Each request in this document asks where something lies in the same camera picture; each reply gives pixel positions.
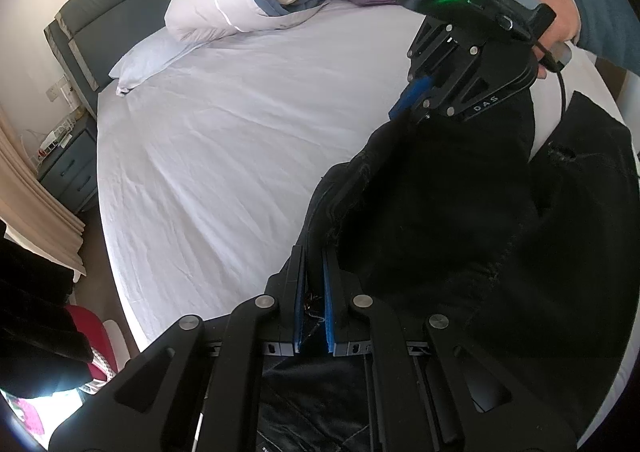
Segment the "dark grey bedside table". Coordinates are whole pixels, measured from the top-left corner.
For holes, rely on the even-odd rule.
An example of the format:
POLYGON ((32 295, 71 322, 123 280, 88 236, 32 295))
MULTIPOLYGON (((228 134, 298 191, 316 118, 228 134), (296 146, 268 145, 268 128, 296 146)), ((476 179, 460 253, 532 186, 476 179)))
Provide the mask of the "dark grey bedside table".
POLYGON ((98 197, 96 138, 96 121, 82 116, 66 145, 57 146, 38 170, 40 184, 73 214, 90 208, 98 197))

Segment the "black chair with clothes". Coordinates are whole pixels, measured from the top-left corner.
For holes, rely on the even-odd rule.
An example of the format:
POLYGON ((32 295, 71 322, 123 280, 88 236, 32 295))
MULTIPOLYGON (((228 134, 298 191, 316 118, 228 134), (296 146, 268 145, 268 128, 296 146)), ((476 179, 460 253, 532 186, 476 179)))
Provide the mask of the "black chair with clothes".
POLYGON ((93 354, 66 310, 74 272, 1 239, 1 389, 39 398, 92 381, 93 354))

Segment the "black pants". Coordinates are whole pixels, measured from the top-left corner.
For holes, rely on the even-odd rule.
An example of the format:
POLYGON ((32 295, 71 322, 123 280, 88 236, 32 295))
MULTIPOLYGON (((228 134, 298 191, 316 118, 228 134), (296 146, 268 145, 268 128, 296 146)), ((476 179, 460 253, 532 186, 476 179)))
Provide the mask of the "black pants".
POLYGON ((404 113, 319 182, 303 333, 269 358, 247 451, 634 451, 639 177, 631 133, 573 94, 472 120, 404 113), (373 298, 371 352, 333 357, 323 255, 373 298))

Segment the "dark grey upholstered headboard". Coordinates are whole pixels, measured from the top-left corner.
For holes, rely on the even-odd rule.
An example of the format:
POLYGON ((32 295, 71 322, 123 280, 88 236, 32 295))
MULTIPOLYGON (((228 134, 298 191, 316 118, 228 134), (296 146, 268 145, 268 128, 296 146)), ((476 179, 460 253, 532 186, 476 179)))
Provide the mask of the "dark grey upholstered headboard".
POLYGON ((137 42, 164 26, 170 0, 69 0, 43 30, 81 105, 98 115, 108 73, 137 42))

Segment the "white pillow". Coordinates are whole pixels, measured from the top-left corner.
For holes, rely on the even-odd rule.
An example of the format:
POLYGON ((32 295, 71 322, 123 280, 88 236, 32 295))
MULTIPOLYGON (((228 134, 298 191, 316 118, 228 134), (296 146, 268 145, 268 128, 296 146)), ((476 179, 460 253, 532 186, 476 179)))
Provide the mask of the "white pillow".
POLYGON ((108 76, 116 80, 116 94, 126 96, 152 76, 166 70, 207 42, 180 42, 166 27, 140 40, 111 68, 108 76))

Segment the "white bed sheet mattress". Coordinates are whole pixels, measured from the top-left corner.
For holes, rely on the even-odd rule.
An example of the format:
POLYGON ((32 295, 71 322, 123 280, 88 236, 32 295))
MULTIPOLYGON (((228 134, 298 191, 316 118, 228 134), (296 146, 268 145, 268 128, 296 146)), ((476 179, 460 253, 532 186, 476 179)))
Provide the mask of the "white bed sheet mattress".
POLYGON ((197 48, 126 96, 101 92, 101 220, 139 347, 265 287, 321 177, 382 124, 419 23, 336 2, 289 30, 197 48))

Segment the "beige curtain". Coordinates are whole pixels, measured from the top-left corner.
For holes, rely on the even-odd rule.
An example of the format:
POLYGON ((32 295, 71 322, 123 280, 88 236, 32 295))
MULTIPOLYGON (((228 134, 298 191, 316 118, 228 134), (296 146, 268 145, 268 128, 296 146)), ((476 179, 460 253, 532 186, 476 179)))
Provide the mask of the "beige curtain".
POLYGON ((35 167, 6 114, 1 115, 1 220, 26 250, 86 274, 79 250, 85 224, 37 180, 35 167))

